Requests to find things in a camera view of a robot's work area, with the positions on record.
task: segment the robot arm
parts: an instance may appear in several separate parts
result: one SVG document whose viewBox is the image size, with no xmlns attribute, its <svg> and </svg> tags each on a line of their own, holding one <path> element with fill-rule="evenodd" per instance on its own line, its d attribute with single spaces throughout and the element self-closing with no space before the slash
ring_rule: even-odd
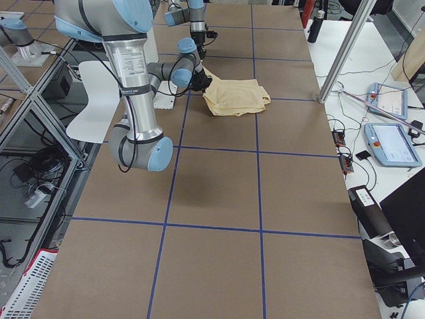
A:
<svg viewBox="0 0 425 319">
<path fill-rule="evenodd" d="M 204 49 L 205 37 L 214 39 L 217 33 L 208 31 L 205 24 L 205 8 L 203 0 L 188 0 L 188 7 L 180 7 L 180 0 L 169 0 L 169 12 L 165 14 L 165 22 L 169 27 L 182 23 L 191 23 L 191 38 L 198 48 L 201 59 L 204 59 L 207 51 Z"/>
<path fill-rule="evenodd" d="M 193 82 L 195 73 L 196 87 L 208 87 L 211 81 L 203 72 L 193 40 L 180 41 L 181 56 L 176 63 L 147 66 L 143 46 L 152 27 L 149 0 L 56 0 L 55 13 L 61 33 L 103 44 L 119 81 L 126 114 L 114 126 L 108 143 L 114 159 L 126 167 L 164 170 L 171 160 L 173 143 L 157 125 L 153 97 L 159 85 L 155 77 L 186 86 Z"/>
<path fill-rule="evenodd" d="M 0 20 L 0 46 L 16 45 L 24 59 L 37 58 L 41 55 L 39 46 L 18 18 L 6 18 Z"/>
</svg>

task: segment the black bottle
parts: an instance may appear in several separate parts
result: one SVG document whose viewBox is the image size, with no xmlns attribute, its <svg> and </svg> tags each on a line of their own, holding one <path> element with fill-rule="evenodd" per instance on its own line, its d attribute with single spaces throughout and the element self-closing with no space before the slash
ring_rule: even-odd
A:
<svg viewBox="0 0 425 319">
<path fill-rule="evenodd" d="M 310 43 L 316 42 L 317 36 L 319 35 L 321 24 L 323 23 L 323 18 L 325 16 L 325 11 L 319 10 L 317 15 L 313 18 L 313 23 L 309 29 L 309 35 L 307 41 Z"/>
</svg>

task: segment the label sticker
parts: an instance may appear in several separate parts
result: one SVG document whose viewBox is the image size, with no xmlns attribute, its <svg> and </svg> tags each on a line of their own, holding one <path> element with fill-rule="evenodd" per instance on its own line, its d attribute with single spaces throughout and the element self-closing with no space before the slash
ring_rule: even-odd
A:
<svg viewBox="0 0 425 319">
<path fill-rule="evenodd" d="M 132 77 L 147 74 L 143 52 L 114 53 L 119 77 Z"/>
<path fill-rule="evenodd" d="M 375 204 L 375 202 L 373 201 L 373 199 L 371 199 L 371 196 L 369 195 L 366 189 L 358 189 L 356 190 L 356 193 L 359 196 L 359 199 L 364 206 L 371 206 Z"/>
</svg>

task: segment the blue joint cap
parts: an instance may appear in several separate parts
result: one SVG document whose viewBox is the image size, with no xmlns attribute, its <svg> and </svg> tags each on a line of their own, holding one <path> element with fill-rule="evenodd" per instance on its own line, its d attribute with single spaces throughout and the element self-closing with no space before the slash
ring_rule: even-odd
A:
<svg viewBox="0 0 425 319">
<path fill-rule="evenodd" d="M 171 82 L 175 85 L 184 88 L 188 86 L 192 79 L 192 72 L 186 68 L 180 68 L 171 75 Z"/>
<path fill-rule="evenodd" d="M 188 0 L 189 8 L 191 9 L 200 9 L 204 7 L 203 0 Z"/>
<path fill-rule="evenodd" d="M 161 138 L 152 150 L 147 163 L 148 171 L 163 171 L 173 156 L 173 142 L 170 138 Z"/>
<path fill-rule="evenodd" d="M 12 30 L 24 30 L 27 28 L 24 22 L 22 22 L 22 20 L 18 18 L 6 18 L 3 20 L 0 20 L 0 25 L 2 27 L 12 29 Z"/>
<path fill-rule="evenodd" d="M 191 53 L 197 49 L 197 45 L 192 38 L 182 38 L 177 43 L 177 49 L 182 54 Z"/>
<path fill-rule="evenodd" d="M 165 18 L 165 22 L 167 23 L 169 27 L 175 26 L 175 20 L 171 12 L 166 12 L 166 14 L 164 14 L 164 18 Z"/>
<path fill-rule="evenodd" d="M 60 33 L 66 35 L 67 37 L 94 43 L 102 42 L 102 37 L 99 37 L 90 31 L 77 27 L 76 25 L 73 25 L 56 16 L 54 17 L 54 20 L 56 21 L 56 29 L 58 29 Z"/>
<path fill-rule="evenodd" d="M 153 14 L 149 0 L 113 0 L 121 18 L 135 31 L 147 33 L 152 28 Z"/>
</svg>

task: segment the aluminum pole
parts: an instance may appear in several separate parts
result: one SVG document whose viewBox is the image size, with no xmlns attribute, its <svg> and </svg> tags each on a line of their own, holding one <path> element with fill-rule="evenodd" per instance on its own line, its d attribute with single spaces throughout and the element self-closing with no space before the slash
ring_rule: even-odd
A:
<svg viewBox="0 0 425 319">
<path fill-rule="evenodd" d="M 414 131 L 417 131 L 418 133 L 421 133 L 422 135 L 425 135 L 425 131 L 421 130 L 415 126 L 413 126 L 411 123 L 406 122 L 404 120 L 401 120 L 400 118 L 397 118 L 396 116 L 392 115 L 391 113 L 388 113 L 385 110 L 382 110 L 380 108 L 377 108 L 375 105 L 363 100 L 362 98 L 359 98 L 358 96 L 355 96 L 354 94 L 351 94 L 350 92 L 347 92 L 346 90 L 341 90 L 341 93 L 344 93 L 345 95 L 349 96 L 350 98 L 354 98 L 356 101 L 362 102 L 365 106 L 368 106 L 369 108 L 372 108 L 373 110 L 376 110 L 385 116 L 388 116 L 389 118 L 392 118 L 393 120 L 397 121 L 400 124 L 403 124 L 404 126 L 407 126 L 408 128 L 411 128 Z"/>
<path fill-rule="evenodd" d="M 369 14 L 372 11 L 373 6 L 377 0 L 362 0 L 357 12 L 353 18 L 353 22 L 350 25 L 350 28 L 347 32 L 347 35 L 344 38 L 343 44 L 339 48 L 337 56 L 333 61 L 332 67 L 329 70 L 329 74 L 325 80 L 325 83 L 322 86 L 320 95 L 317 98 L 319 103 L 325 103 L 327 97 L 329 96 L 333 86 L 337 82 L 337 77 L 343 68 L 345 61 L 347 60 L 351 49 L 353 48 L 357 38 L 360 35 L 360 32 L 365 24 Z"/>
</svg>

